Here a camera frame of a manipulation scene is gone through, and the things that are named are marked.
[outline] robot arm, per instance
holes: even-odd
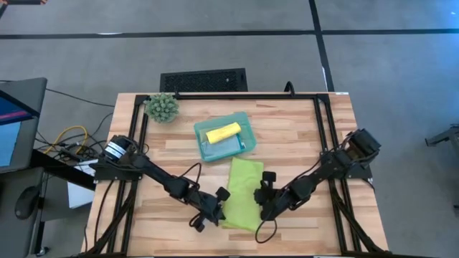
[[[322,166],[309,175],[306,172],[294,178],[280,189],[273,188],[274,172],[263,172],[261,188],[255,190],[255,201],[261,205],[261,219],[272,221],[285,210],[296,210],[309,201],[316,186],[330,176],[343,177],[350,171],[364,170],[376,157],[381,145],[365,130],[348,134],[344,142],[334,151],[321,157]]]
[[[174,176],[167,173],[150,161],[150,158],[143,153],[136,152],[137,143],[125,136],[114,136],[103,151],[99,162],[93,165],[98,167],[109,167],[110,170],[132,171],[142,173],[160,183],[170,197],[189,204],[198,210],[198,214],[191,219],[190,226],[198,232],[204,229],[204,220],[207,219],[218,226],[220,219],[225,219],[222,211],[222,201],[230,197],[230,193],[220,187],[216,192],[217,196],[199,190],[198,182],[192,181],[185,176]]]

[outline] green cloth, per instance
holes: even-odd
[[[261,223],[260,206],[253,193],[260,187],[263,163],[233,158],[229,172],[230,198],[223,204],[224,226],[255,232]]]

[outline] plastic tray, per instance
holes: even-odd
[[[207,140],[206,133],[211,130],[222,128],[234,122],[237,122],[241,127],[241,131],[238,133],[238,135],[240,137],[241,143],[243,143],[245,148],[236,151],[232,150],[223,154],[220,153],[219,155],[205,156],[202,150],[202,142]],[[253,135],[252,128],[250,127],[249,118],[247,117],[246,112],[237,112],[232,115],[226,115],[220,118],[215,118],[212,120],[206,120],[200,123],[196,123],[194,124],[194,132],[196,133],[199,152],[201,153],[201,158],[203,161],[216,161],[229,156],[248,152],[253,150],[253,148],[257,145],[257,141],[255,140],[255,136]]]

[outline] succulent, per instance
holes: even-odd
[[[145,114],[157,123],[170,123],[179,114],[179,104],[174,96],[160,93],[145,100]]]

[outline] floor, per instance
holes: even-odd
[[[320,0],[316,5],[322,30],[459,28],[459,2],[453,0]],[[0,37],[264,29],[314,30],[309,2],[49,0],[44,6],[9,6],[0,20]],[[382,144],[372,170],[389,248],[456,257],[457,157],[449,144],[428,148],[424,138],[459,123],[459,34],[375,31],[324,35],[323,41],[328,66],[313,34],[6,39],[0,40],[0,79],[46,77],[51,89],[114,104],[119,92],[158,91],[163,72],[244,67],[250,91],[282,90],[290,80],[297,91],[349,92],[359,127]],[[328,78],[326,85],[323,72],[333,84]],[[110,112],[47,92],[39,131],[47,140],[71,125],[93,132]],[[105,139],[109,124],[105,121],[97,139]],[[44,243],[52,251],[46,257],[79,252],[88,212],[83,207],[47,225]]]

